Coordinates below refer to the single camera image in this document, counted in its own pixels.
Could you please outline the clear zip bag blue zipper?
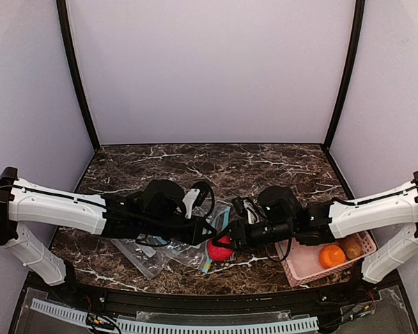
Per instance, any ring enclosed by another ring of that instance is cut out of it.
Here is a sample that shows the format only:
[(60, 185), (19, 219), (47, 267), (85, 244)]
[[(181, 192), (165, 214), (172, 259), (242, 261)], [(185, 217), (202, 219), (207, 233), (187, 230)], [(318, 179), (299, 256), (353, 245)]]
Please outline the clear zip bag blue zipper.
[[(227, 202), (215, 202), (212, 213), (206, 219), (217, 233), (220, 233), (229, 223), (232, 206)], [(212, 258), (207, 251), (208, 241), (204, 241), (197, 246), (191, 246), (178, 241), (172, 241), (169, 245), (162, 248), (164, 254), (171, 260), (178, 263), (208, 273), (212, 266)]]

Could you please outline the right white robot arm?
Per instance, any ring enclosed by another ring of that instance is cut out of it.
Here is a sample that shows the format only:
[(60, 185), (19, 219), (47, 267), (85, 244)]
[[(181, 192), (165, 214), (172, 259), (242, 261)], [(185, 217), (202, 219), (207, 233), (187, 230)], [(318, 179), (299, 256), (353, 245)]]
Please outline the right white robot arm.
[(265, 214), (262, 221), (251, 224), (242, 214), (212, 239), (212, 244), (233, 251), (292, 239), (317, 246), (358, 232), (402, 224), (400, 232), (363, 259), (362, 280), (372, 284), (418, 254), (418, 171), (411, 181), (367, 198), (335, 198), (303, 207), (289, 187), (270, 186), (259, 194), (258, 203)]

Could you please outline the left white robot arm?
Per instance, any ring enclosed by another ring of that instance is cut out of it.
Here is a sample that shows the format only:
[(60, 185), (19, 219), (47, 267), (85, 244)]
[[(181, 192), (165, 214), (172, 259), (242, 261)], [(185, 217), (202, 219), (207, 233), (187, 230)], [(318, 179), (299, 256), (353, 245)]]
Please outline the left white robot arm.
[(73, 265), (52, 254), (27, 222), (82, 230), (108, 239), (135, 240), (139, 235), (179, 241), (191, 246), (213, 238), (217, 231), (208, 222), (213, 209), (194, 214), (206, 197), (213, 196), (207, 182), (188, 191), (170, 180), (153, 180), (142, 191), (83, 195), (30, 183), (7, 167), (0, 175), (0, 246), (53, 287), (75, 281)]

